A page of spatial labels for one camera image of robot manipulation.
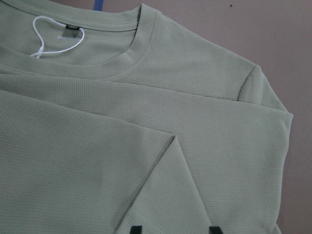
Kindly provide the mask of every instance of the waffle knit fabric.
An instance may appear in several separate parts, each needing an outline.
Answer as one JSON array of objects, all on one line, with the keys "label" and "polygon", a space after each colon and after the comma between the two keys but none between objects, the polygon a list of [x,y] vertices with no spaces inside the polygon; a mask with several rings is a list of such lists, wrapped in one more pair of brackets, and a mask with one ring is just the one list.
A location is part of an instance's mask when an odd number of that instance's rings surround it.
[{"label": "waffle knit fabric", "polygon": [[[37,16],[82,28],[31,54]],[[261,67],[146,4],[0,1],[0,233],[281,234],[293,114]],[[76,44],[36,21],[45,51]]]}]

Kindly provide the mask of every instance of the table surface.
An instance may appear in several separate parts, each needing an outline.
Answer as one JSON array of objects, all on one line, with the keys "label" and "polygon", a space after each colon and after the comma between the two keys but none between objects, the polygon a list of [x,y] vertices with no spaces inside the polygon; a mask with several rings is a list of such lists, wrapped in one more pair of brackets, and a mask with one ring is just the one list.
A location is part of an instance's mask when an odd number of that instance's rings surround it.
[{"label": "table surface", "polygon": [[[53,0],[90,9],[94,0]],[[140,3],[258,64],[294,114],[277,224],[282,234],[312,233],[312,1],[104,0],[103,11]]]}]

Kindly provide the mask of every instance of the white elastic loop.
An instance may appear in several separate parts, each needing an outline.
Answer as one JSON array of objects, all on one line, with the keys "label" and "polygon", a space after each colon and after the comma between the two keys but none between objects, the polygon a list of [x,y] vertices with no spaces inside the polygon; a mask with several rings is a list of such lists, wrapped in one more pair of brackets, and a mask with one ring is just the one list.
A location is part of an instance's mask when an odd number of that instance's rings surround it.
[{"label": "white elastic loop", "polygon": [[37,31],[36,26],[35,26],[35,22],[36,22],[36,20],[39,19],[39,18],[48,19],[48,20],[51,20],[51,21],[53,21],[53,22],[55,22],[55,23],[57,23],[57,24],[59,24],[59,25],[61,25],[61,26],[66,26],[66,25],[63,24],[63,23],[59,23],[59,22],[55,21],[54,19],[49,18],[49,17],[46,17],[46,16],[37,16],[36,18],[34,18],[34,20],[33,20],[33,28],[34,28],[35,32],[37,33],[38,37],[39,37],[40,40],[41,40],[41,47],[40,47],[40,49],[38,50],[37,53],[34,53],[34,54],[32,54],[31,56],[37,55],[36,57],[39,59],[40,56],[41,56],[42,54],[55,54],[55,53],[61,53],[61,52],[64,52],[64,51],[68,51],[68,50],[71,50],[71,49],[75,48],[76,46],[78,46],[78,45],[83,41],[83,39],[84,39],[84,30],[83,30],[82,28],[79,28],[79,30],[82,32],[82,38],[78,41],[77,44],[75,44],[75,45],[73,45],[72,47],[69,47],[69,48],[67,48],[67,49],[64,49],[64,50],[43,52],[44,42],[43,42],[43,39],[42,39],[42,37],[40,36],[40,34],[39,34],[39,32]]}]

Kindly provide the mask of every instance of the sage green t-shirt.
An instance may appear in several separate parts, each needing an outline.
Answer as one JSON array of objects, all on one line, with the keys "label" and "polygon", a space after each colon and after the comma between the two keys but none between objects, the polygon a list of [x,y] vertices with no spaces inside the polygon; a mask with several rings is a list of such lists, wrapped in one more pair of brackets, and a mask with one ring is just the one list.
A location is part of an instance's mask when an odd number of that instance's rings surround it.
[{"label": "sage green t-shirt", "polygon": [[143,3],[0,20],[0,233],[281,234],[293,114],[259,65]]}]

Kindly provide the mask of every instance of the clothing label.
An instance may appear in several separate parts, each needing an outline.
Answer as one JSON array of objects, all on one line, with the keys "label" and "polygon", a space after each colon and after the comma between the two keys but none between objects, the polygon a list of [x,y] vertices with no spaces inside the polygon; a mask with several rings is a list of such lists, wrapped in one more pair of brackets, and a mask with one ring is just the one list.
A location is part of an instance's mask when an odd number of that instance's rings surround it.
[{"label": "clothing label", "polygon": [[72,29],[72,30],[79,30],[80,27],[74,26],[74,25],[71,25],[71,24],[67,24],[67,25],[66,25],[66,28]]},{"label": "clothing label", "polygon": [[58,35],[58,39],[81,39],[78,26],[67,24],[62,35]]}]

